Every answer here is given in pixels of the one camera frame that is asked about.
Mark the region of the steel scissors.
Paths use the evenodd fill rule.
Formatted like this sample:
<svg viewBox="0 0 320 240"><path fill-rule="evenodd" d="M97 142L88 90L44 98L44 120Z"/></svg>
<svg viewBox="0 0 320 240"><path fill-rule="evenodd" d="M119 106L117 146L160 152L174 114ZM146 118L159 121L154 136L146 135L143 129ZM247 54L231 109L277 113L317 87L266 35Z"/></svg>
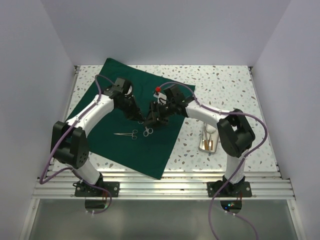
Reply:
<svg viewBox="0 0 320 240"><path fill-rule="evenodd" d="M143 121L138 121L138 124L144 127L144 131L143 131L144 137L148 137L149 135L153 134L154 130L151 127L145 126Z"/></svg>

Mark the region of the steel hemostat forceps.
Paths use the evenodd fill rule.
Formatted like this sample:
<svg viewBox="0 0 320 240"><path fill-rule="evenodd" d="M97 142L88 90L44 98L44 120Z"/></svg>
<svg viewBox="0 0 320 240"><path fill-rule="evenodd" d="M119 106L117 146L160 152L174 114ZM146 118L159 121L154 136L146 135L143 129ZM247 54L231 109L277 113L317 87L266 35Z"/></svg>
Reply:
<svg viewBox="0 0 320 240"><path fill-rule="evenodd" d="M138 133L138 130L134 129L132 130L131 132L118 132L118 133L114 133L114 135L117 135L117 136L128 136L128 137L131 137L132 140L136 140L137 139L137 136L136 134Z"/></svg>

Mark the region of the stainless steel tray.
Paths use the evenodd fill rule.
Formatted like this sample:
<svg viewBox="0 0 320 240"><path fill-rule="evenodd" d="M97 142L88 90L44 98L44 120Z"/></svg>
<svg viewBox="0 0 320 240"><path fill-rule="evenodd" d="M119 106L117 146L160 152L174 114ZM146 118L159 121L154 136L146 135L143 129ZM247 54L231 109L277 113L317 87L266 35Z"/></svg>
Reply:
<svg viewBox="0 0 320 240"><path fill-rule="evenodd" d="M202 127L199 146L198 146L199 151L208 153L208 154L214 154L217 150L218 141L219 141L218 130L213 126L207 123L204 123Z"/></svg>

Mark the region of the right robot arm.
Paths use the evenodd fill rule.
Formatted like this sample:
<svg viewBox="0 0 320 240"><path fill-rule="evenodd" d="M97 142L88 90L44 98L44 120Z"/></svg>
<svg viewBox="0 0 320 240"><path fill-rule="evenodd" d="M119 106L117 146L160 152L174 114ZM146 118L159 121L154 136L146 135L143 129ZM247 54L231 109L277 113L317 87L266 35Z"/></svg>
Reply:
<svg viewBox="0 0 320 240"><path fill-rule="evenodd" d="M227 196L235 196L241 190L240 183L245 179L246 154L256 139L244 113L239 109L227 111L201 106L195 100L166 104L152 101L144 125L151 128L165 125L173 115L199 120L217 129L221 147L227 154L222 189Z"/></svg>

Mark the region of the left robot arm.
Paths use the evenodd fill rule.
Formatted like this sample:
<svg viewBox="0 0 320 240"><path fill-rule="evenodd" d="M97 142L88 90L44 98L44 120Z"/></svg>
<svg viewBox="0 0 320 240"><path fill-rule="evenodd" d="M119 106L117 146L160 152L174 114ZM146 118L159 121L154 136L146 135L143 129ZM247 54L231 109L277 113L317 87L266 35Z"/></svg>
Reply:
<svg viewBox="0 0 320 240"><path fill-rule="evenodd" d="M49 161L55 158L86 183L86 190L92 196L103 193L102 174L88 160L89 143L87 137L93 128L114 109L123 111L128 120L145 120L133 96L116 93L113 96L97 94L76 116L53 125Z"/></svg>

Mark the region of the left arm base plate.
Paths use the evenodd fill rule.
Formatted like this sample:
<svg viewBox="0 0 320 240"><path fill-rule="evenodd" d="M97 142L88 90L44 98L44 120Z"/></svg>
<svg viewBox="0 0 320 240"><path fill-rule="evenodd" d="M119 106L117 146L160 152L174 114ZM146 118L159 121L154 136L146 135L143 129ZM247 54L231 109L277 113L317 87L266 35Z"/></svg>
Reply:
<svg viewBox="0 0 320 240"><path fill-rule="evenodd" d="M118 197L120 190L120 183L116 181L103 181L99 180L96 185L90 186L83 181L74 182L72 184L75 187L75 197Z"/></svg>

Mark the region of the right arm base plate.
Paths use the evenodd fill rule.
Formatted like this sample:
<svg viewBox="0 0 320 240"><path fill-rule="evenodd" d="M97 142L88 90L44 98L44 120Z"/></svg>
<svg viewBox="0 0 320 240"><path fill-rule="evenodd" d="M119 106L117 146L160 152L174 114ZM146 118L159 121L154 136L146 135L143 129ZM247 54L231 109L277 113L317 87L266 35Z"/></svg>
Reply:
<svg viewBox="0 0 320 240"><path fill-rule="evenodd" d="M222 180L207 182L207 194L212 198L215 193L223 185ZM228 183L218 194L218 198L251 198L253 196L251 185L248 181L239 182L236 184Z"/></svg>

